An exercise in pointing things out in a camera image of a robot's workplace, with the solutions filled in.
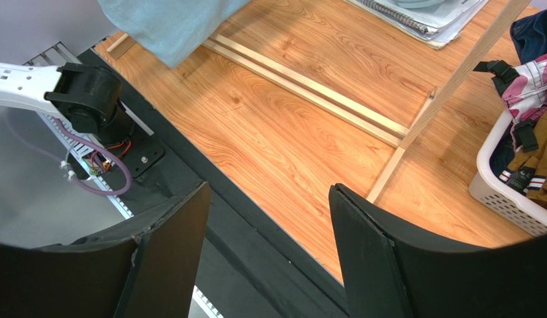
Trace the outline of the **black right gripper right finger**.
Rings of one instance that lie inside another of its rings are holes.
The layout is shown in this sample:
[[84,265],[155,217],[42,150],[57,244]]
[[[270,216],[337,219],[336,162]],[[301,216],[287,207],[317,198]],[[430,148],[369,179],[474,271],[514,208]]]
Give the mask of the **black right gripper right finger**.
[[547,234],[476,246],[343,184],[330,188],[329,205],[351,317],[547,317]]

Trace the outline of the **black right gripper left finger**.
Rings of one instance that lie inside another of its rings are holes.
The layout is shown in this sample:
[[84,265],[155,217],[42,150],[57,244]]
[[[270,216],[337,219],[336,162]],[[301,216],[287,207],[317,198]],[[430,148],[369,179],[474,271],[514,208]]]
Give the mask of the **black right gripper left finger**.
[[71,244],[0,243],[0,317],[187,317],[210,205],[200,182]]

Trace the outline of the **brown trousers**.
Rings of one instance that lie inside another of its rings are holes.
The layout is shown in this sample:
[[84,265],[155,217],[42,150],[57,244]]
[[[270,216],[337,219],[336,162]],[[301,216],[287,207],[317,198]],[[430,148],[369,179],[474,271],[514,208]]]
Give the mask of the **brown trousers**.
[[547,210],[547,110],[533,129],[538,149],[518,151],[509,163],[506,184]]

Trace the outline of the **pink camouflage trousers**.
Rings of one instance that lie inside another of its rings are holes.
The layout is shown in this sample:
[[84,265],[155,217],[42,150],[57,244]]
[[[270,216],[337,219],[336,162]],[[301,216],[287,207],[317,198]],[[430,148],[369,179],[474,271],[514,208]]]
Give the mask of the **pink camouflage trousers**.
[[532,122],[547,106],[547,53],[519,66],[504,60],[479,62],[475,72],[493,74],[492,82],[513,122],[513,147],[524,152],[539,149]]

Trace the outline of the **light blue trousers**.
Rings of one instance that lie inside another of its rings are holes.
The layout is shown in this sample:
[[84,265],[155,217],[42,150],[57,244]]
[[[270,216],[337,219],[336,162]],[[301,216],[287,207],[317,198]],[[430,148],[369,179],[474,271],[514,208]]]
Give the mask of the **light blue trousers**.
[[245,0],[98,0],[105,16],[170,68],[177,67]]

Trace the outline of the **dark blue jeans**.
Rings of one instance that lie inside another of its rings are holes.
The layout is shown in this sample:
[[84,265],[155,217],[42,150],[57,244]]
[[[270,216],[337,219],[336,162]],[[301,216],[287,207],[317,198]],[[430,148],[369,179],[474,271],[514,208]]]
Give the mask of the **dark blue jeans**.
[[547,54],[547,9],[515,21],[509,34],[521,64]]

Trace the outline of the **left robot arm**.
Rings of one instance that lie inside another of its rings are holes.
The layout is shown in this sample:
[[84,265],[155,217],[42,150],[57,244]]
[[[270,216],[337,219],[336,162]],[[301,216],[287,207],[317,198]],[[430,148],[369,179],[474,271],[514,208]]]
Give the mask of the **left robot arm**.
[[70,122],[112,146],[134,132],[121,105],[121,81],[108,68],[67,62],[63,66],[0,63],[0,106],[36,111]]

